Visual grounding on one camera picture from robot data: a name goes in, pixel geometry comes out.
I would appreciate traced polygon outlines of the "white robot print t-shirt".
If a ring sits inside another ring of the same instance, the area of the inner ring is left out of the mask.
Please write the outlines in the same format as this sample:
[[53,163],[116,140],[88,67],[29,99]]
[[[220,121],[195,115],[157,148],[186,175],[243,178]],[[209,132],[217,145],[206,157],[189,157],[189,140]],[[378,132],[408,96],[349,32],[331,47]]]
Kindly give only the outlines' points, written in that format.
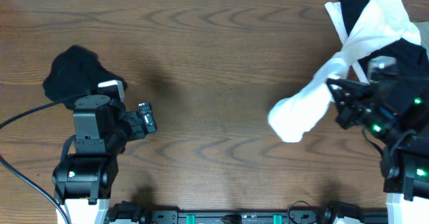
[[369,0],[353,26],[346,32],[342,3],[328,2],[324,6],[343,45],[313,76],[312,80],[290,98],[278,101],[270,110],[267,121],[278,137],[287,143],[300,142],[326,114],[332,95],[326,81],[346,78],[350,68],[361,82],[367,83],[358,60],[401,38],[419,45],[418,28],[410,21],[402,0]]

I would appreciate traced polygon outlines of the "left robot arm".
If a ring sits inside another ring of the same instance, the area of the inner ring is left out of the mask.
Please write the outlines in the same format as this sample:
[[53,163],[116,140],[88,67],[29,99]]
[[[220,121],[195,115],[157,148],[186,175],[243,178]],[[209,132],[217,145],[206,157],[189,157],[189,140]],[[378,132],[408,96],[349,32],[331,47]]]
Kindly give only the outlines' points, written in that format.
[[54,197],[65,223],[145,223],[143,208],[133,203],[109,205],[119,172],[117,157],[128,142],[157,131],[150,103],[127,111],[119,100],[89,95],[75,102],[76,135],[65,143],[53,171]]

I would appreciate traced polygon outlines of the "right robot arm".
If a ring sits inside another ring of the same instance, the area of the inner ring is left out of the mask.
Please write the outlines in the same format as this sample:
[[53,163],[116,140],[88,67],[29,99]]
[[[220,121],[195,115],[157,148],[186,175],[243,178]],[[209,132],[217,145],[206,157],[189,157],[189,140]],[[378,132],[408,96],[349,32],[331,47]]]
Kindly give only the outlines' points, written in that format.
[[407,78],[364,84],[328,79],[343,128],[363,128],[378,148],[388,223],[428,222],[428,98]]

